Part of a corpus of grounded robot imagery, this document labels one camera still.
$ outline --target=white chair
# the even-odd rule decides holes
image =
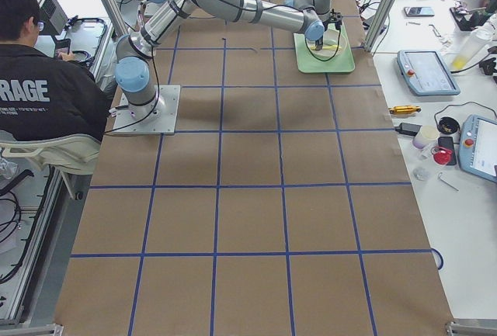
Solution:
[[[39,170],[53,165],[64,179],[69,196],[80,200],[82,192],[75,192],[69,175],[92,175],[99,156],[100,142],[86,134],[54,138],[52,140],[1,140],[4,158],[25,158]]]

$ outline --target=person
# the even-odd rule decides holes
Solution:
[[[0,0],[0,130],[22,141],[102,140],[108,98],[74,54],[57,60],[34,48],[42,29],[37,0]]]

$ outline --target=white mounting plate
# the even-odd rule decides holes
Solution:
[[[181,87],[179,85],[159,85],[159,92],[165,102],[165,110],[161,115],[152,121],[146,120],[144,123],[137,123],[127,109],[117,111],[116,122],[114,129],[128,126],[123,129],[116,130],[114,133],[123,134],[174,134],[176,128],[176,118],[178,116],[179,93]],[[127,98],[121,96],[120,106],[127,105]]]

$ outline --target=white table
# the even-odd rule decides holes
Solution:
[[[406,18],[402,8],[414,5],[432,6],[436,15]],[[497,84],[477,68],[455,74],[461,93],[446,97],[416,96],[400,74],[395,60],[399,50],[438,50],[447,64],[452,61],[468,33],[457,28],[448,11],[451,6],[454,6],[452,0],[396,0],[391,9],[390,29],[377,48],[374,63],[390,107],[412,104],[422,108],[414,115],[393,116],[395,125],[407,122],[435,126],[434,113],[449,104],[468,101],[497,109]],[[434,24],[451,44],[443,45],[429,24]],[[473,61],[484,56],[482,52]],[[462,125],[472,113],[495,119],[491,111],[472,104],[450,107],[437,118],[451,116]],[[459,192],[436,177],[427,182],[419,181],[412,175],[412,169],[419,162],[419,150],[412,146],[412,137],[399,134],[398,141],[429,242],[444,259],[444,267],[439,273],[452,314],[456,318],[497,319],[497,184],[461,171],[459,165],[443,170],[443,178]]]

